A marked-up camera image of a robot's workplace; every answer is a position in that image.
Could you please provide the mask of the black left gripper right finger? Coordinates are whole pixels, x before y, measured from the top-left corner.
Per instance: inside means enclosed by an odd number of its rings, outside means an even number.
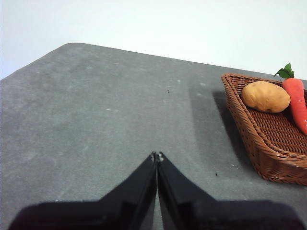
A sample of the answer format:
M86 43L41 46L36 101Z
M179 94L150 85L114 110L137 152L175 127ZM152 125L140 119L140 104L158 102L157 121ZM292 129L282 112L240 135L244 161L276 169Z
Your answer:
M162 153L156 155L158 194L166 230L304 230L295 210L270 200L218 201Z

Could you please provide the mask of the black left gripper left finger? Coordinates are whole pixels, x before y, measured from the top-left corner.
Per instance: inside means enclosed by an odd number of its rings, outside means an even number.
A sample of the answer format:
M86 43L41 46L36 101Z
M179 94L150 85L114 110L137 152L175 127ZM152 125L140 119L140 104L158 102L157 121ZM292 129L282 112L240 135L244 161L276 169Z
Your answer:
M156 152L96 201L46 202L23 208L11 230L139 230L156 197Z

